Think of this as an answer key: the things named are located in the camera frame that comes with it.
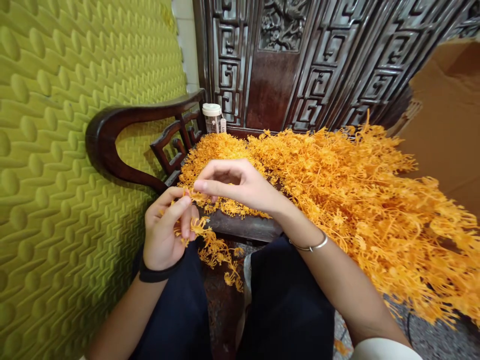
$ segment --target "fingernail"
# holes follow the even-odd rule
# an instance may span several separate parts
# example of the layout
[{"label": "fingernail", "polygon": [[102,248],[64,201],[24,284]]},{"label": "fingernail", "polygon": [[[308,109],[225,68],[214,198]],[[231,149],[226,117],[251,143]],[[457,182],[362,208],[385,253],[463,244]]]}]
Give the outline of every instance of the fingernail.
[{"label": "fingernail", "polygon": [[197,180],[193,184],[193,187],[197,189],[198,191],[205,191],[207,190],[207,182],[203,180]]}]

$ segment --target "white wall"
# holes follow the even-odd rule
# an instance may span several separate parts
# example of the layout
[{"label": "white wall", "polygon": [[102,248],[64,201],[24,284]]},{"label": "white wall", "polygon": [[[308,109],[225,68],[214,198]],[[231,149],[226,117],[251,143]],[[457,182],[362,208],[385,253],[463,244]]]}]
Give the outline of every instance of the white wall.
[{"label": "white wall", "polygon": [[173,15],[175,15],[178,24],[178,43],[183,54],[183,70],[187,82],[186,90],[189,93],[199,89],[197,42],[192,1],[195,0],[172,0],[171,2]]}]

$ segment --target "white jar lid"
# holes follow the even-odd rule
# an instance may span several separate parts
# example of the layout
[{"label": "white jar lid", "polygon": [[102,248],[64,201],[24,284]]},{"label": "white jar lid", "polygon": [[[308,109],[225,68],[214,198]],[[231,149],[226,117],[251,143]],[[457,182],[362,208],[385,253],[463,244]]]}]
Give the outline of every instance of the white jar lid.
[{"label": "white jar lid", "polygon": [[222,114],[222,107],[218,104],[204,103],[201,111],[205,116],[220,116]]}]

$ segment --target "person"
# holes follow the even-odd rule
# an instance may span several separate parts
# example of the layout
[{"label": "person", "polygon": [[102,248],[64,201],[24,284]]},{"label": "person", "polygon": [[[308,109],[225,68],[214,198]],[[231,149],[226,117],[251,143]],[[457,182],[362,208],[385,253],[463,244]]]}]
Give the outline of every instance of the person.
[{"label": "person", "polygon": [[[349,331],[352,359],[421,359],[362,270],[248,160],[210,161],[194,190],[213,202],[225,197],[268,213],[284,231],[251,255],[251,304],[238,359],[331,359],[335,309]],[[174,199],[179,200],[170,206]],[[173,230],[180,219],[182,236],[193,239],[190,220],[198,216],[177,187],[146,211],[134,279],[96,335],[88,359],[212,358],[199,241],[185,249]],[[141,266],[167,273],[168,279],[144,282]]]}]

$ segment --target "white sleeve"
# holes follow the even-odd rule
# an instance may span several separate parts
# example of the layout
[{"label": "white sleeve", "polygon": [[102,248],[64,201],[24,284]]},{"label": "white sleeve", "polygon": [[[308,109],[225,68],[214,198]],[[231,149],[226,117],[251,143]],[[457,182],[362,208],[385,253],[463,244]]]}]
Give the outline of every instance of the white sleeve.
[{"label": "white sleeve", "polygon": [[422,360],[420,355],[399,342],[374,337],[361,341],[350,360]]}]

